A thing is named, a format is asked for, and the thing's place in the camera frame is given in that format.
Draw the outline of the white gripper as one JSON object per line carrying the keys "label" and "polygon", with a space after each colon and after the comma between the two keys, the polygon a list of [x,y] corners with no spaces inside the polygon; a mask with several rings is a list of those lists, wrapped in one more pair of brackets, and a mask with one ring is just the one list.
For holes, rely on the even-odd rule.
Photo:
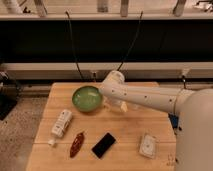
{"label": "white gripper", "polygon": [[110,97],[106,97],[106,102],[103,102],[103,107],[106,110],[111,110],[111,106],[110,105],[115,105],[115,106],[120,106],[121,111],[126,113],[128,111],[128,107],[126,102],[121,101],[119,99],[115,99],[115,98],[110,98]]}

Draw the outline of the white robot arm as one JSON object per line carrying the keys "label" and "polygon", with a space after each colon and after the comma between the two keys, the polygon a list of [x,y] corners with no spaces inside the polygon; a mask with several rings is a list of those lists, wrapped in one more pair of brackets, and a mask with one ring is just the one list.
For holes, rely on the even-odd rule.
{"label": "white robot arm", "polygon": [[173,114],[179,118],[175,171],[213,171],[213,89],[131,86],[111,71],[99,91],[108,98]]}

